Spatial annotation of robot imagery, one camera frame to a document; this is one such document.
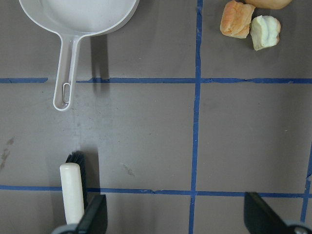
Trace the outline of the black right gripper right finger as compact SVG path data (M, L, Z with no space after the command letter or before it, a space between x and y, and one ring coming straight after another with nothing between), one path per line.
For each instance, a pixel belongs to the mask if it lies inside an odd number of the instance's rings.
M244 195L244 224L250 234L295 233L256 192Z

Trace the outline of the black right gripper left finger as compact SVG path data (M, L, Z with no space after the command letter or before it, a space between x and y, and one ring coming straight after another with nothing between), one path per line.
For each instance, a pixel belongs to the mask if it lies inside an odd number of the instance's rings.
M76 234L105 234L107 231L106 195L95 196L78 223Z

